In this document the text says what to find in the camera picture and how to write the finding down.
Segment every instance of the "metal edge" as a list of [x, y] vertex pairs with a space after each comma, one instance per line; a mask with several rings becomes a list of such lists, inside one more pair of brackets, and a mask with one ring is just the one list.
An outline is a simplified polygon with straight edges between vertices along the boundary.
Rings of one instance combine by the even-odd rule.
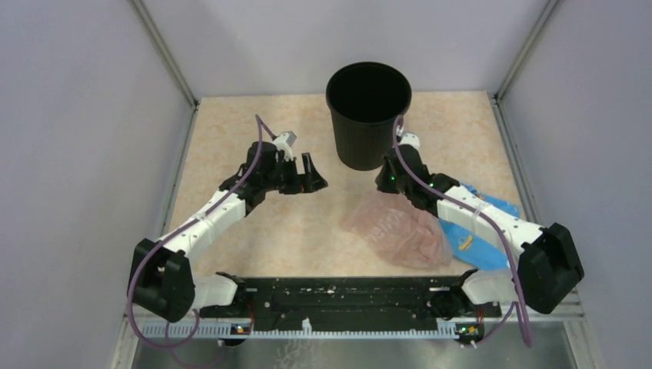
[[521, 198], [521, 203], [523, 204], [525, 217], [529, 221], [540, 223], [541, 216], [539, 215], [537, 203], [534, 200], [534, 196], [532, 195], [530, 182], [527, 180], [527, 175], [524, 170], [521, 155], [518, 152], [518, 146], [514, 140], [514, 134], [512, 133], [509, 122], [507, 121], [507, 117], [504, 114], [502, 104], [499, 103], [497, 99], [491, 95], [489, 95], [489, 100], [491, 103], [491, 108], [494, 111], [494, 117], [496, 118], [496, 124], [498, 126], [498, 131], [501, 134], [505, 152], [507, 153], [507, 159], [509, 161], [512, 174], [514, 175], [514, 181], [516, 182], [518, 195]]
[[[512, 133], [511, 126], [507, 120], [507, 116], [504, 113], [503, 103], [497, 101], [495, 97], [491, 96], [491, 94], [489, 94], [489, 101], [491, 103], [491, 108], [494, 111], [496, 125], [498, 126], [498, 131], [501, 134], [505, 153], [507, 154], [507, 159], [510, 163], [512, 174], [514, 176], [514, 182], [516, 183], [516, 188], [518, 190], [518, 195], [521, 199], [521, 203], [523, 204], [523, 212], [525, 213], [525, 218], [529, 221], [540, 224], [541, 215], [539, 213], [539, 208], [537, 206], [536, 200], [534, 199], [530, 182], [527, 179], [527, 173], [524, 169], [521, 154], [518, 151], [518, 145], [514, 139], [514, 134]], [[572, 296], [568, 295], [564, 301], [562, 301], [560, 306], [564, 307], [565, 309], [572, 308], [576, 311], [574, 315], [576, 314], [580, 317], [583, 317], [584, 309], [582, 308], [581, 300], [577, 295], [577, 290], [573, 290], [573, 294], [574, 295]]]
[[567, 321], [564, 329], [577, 369], [607, 367], [588, 321]]
[[521, 47], [521, 50], [518, 52], [516, 59], [512, 63], [505, 79], [501, 83], [501, 86], [498, 89], [495, 97], [498, 102], [501, 102], [507, 93], [509, 92], [512, 84], [516, 80], [516, 77], [521, 72], [521, 69], [525, 65], [527, 58], [530, 56], [531, 52], [534, 50], [534, 47], [537, 45], [541, 35], [543, 34], [544, 29], [551, 20], [553, 14], [559, 8], [559, 4], [562, 0], [548, 0], [548, 3], [544, 7], [544, 10], [539, 15], [537, 22], [534, 24], [534, 27], [530, 30], [530, 34], [525, 39], [525, 43]]
[[109, 369], [131, 369], [134, 364], [136, 351], [138, 349], [138, 339], [126, 318], [122, 320], [118, 342], [113, 350], [113, 359]]
[[158, 56], [161, 58], [161, 61], [165, 65], [165, 68], [168, 70], [170, 77], [174, 81], [175, 85], [179, 91], [184, 95], [186, 101], [190, 104], [191, 107], [195, 108], [198, 105], [198, 100], [193, 95], [188, 82], [186, 81], [184, 75], [181, 73], [177, 62], [172, 57], [172, 53], [168, 48], [165, 40], [161, 36], [158, 27], [154, 23], [154, 20], [151, 18], [145, 3], [142, 0], [128, 0], [131, 5], [134, 13], [140, 20], [147, 36], [149, 37], [151, 44], [154, 46]]
[[181, 146], [181, 152], [178, 153], [178, 161], [176, 163], [175, 176], [169, 185], [167, 191], [167, 202], [165, 204], [165, 209], [163, 210], [163, 219], [161, 222], [161, 235], [168, 233], [170, 228], [170, 222], [172, 220], [172, 214], [174, 214], [175, 203], [177, 200], [177, 194], [179, 192], [179, 185], [181, 184], [181, 176], [183, 175], [183, 170], [185, 167], [185, 160], [188, 156], [188, 150], [190, 149], [190, 142], [192, 139], [192, 132], [195, 130], [195, 123], [197, 121], [197, 115], [199, 113], [199, 105], [195, 106], [194, 111], [190, 117], [188, 127], [185, 131], [184, 143]]

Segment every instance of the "beige floor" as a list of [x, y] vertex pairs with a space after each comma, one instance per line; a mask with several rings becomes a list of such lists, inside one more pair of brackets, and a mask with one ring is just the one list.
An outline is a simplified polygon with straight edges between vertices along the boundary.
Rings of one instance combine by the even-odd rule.
[[[359, 237], [341, 230], [340, 223], [360, 196], [374, 189], [378, 171], [353, 171], [339, 161], [323, 95], [202, 99], [172, 227], [194, 214], [245, 161], [248, 147], [257, 139], [254, 114], [274, 132], [294, 131], [298, 136], [294, 155], [310, 152], [329, 187], [315, 194], [269, 193], [263, 204], [231, 226], [205, 253], [195, 272], [398, 276], [460, 274], [469, 268], [459, 261], [430, 270], [394, 266], [376, 257]], [[414, 93], [405, 124], [419, 135], [421, 157], [431, 172], [444, 172], [520, 204], [485, 92]]]

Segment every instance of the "metal frame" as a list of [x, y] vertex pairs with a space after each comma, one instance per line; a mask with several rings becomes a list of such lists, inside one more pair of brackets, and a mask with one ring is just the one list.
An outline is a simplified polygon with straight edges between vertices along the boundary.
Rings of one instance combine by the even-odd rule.
[[[132, 5], [134, 13], [138, 16], [139, 20], [143, 24], [148, 37], [151, 39], [153, 46], [165, 64], [165, 67], [167, 68], [171, 78], [179, 88], [179, 91], [184, 95], [187, 102], [194, 108], [192, 117], [188, 123], [187, 131], [185, 133], [184, 144], [182, 146], [178, 162], [176, 163], [175, 177], [173, 182], [170, 184], [171, 189], [168, 192], [168, 202], [164, 209], [163, 221], [161, 224], [161, 233], [164, 234], [170, 225], [172, 211], [174, 210], [175, 199], [177, 197], [178, 187], [181, 180], [181, 173], [183, 172], [185, 159], [188, 154], [190, 140], [192, 137], [192, 131], [194, 129], [198, 114], [199, 102], [189, 88], [188, 83], [186, 82], [180, 68], [172, 57], [168, 46], [165, 44], [165, 41], [161, 37], [161, 34], [158, 31], [154, 21], [151, 19], [151, 16], [149, 15], [149, 12], [145, 7], [143, 1], [128, 0], [128, 2]], [[551, 20], [551, 17], [559, 8], [561, 2], [561, 0], [548, 1], [537, 22], [532, 28], [530, 34], [528, 35], [523, 47], [521, 48], [521, 51], [510, 67], [509, 72], [505, 76], [505, 79], [501, 84], [498, 92], [495, 94], [489, 94], [491, 107], [494, 111], [497, 126], [501, 133], [505, 151], [507, 153], [511, 169], [514, 174], [514, 180], [516, 181], [518, 193], [524, 206], [524, 213], [528, 220], [535, 222], [541, 221], [537, 211], [537, 203], [534, 200], [534, 196], [532, 195], [531, 187], [527, 179], [527, 173], [524, 170], [524, 166], [521, 160], [521, 156], [518, 152], [512, 130], [510, 128], [507, 117], [504, 114], [502, 101], [509, 93], [511, 86], [520, 74], [520, 71], [528, 60], [528, 57], [535, 49], [543, 30], [546, 28], [549, 21]], [[506, 311], [508, 306], [501, 306], [501, 308], [503, 311]], [[605, 367], [596, 341], [594, 340], [594, 335], [590, 329], [590, 325], [584, 316], [584, 310], [581, 306], [580, 298], [577, 295], [576, 291], [569, 294], [567, 298], [564, 299], [564, 301], [560, 304], [560, 306], [555, 309], [553, 314], [543, 315], [538, 314], [532, 310], [530, 310], [530, 313], [531, 320], [533, 322], [554, 321], [564, 323], [564, 329], [567, 334], [570, 352], [572, 353], [578, 369]], [[148, 311], [145, 311], [139, 307], [135, 308], [135, 315], [138, 326], [145, 332], [158, 332], [157, 327], [160, 327], [163, 321], [152, 313], [149, 313]], [[497, 319], [487, 318], [485, 321], [491, 322], [497, 321]], [[517, 319], [514, 315], [512, 315], [508, 321], [516, 322]], [[454, 319], [451, 323], [465, 322], [465, 319]], [[179, 322], [179, 324], [184, 326], [193, 323], [194, 318], [192, 317], [186, 317]], [[214, 325], [215, 323], [205, 322], [202, 323], [200, 327], [205, 326], [206, 329], [211, 329], [211, 327]], [[114, 356], [110, 368], [130, 369], [133, 365], [137, 348], [138, 339], [129, 327], [127, 318], [123, 317], [120, 335], [114, 349]]]
[[539, 15], [537, 22], [534, 23], [534, 27], [530, 31], [530, 34], [527, 36], [525, 43], [521, 47], [521, 50], [518, 52], [514, 63], [512, 63], [503, 83], [498, 89], [498, 92], [494, 96], [498, 103], [501, 103], [509, 92], [511, 86], [514, 84], [514, 81], [518, 77], [521, 69], [525, 65], [527, 58], [530, 56], [531, 52], [536, 48], [536, 45], [541, 38], [541, 35], [544, 32], [544, 29], [548, 25], [549, 21], [552, 19], [553, 15], [559, 9], [559, 5], [562, 0], [548, 0], [548, 3], [544, 7], [544, 10]]
[[152, 46], [154, 46], [158, 56], [161, 58], [165, 68], [168, 70], [172, 81], [174, 81], [175, 85], [177, 85], [177, 88], [184, 95], [185, 100], [190, 104], [190, 106], [197, 108], [199, 102], [197, 98], [192, 94], [190, 86], [188, 86], [188, 82], [185, 80], [183, 73], [181, 73], [181, 69], [177, 65], [177, 62], [172, 57], [172, 53], [170, 52], [167, 44], [165, 44], [165, 41], [163, 40], [158, 27], [156, 27], [154, 20], [151, 18], [151, 15], [149, 15], [147, 7], [142, 0], [127, 1], [133, 8], [134, 14], [136, 14], [138, 20], [141, 22], [145, 33], [147, 33]]

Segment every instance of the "zip tie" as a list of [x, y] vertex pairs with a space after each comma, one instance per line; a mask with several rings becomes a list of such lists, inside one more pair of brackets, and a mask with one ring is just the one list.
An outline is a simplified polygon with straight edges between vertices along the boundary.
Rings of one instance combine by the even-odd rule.
[[477, 208], [475, 208], [473, 217], [471, 218], [473, 220], [473, 233], [475, 235], [477, 235], [477, 217], [485, 208], [489, 208], [490, 206], [491, 204], [489, 204], [488, 202], [483, 202], [482, 204], [479, 204]]

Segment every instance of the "plastic bag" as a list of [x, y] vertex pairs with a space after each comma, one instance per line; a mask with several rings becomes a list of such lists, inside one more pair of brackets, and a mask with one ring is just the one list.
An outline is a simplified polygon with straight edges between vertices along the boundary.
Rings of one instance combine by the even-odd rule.
[[450, 264], [453, 258], [439, 220], [399, 194], [367, 193], [342, 228], [362, 237], [378, 257], [395, 265], [427, 269]]

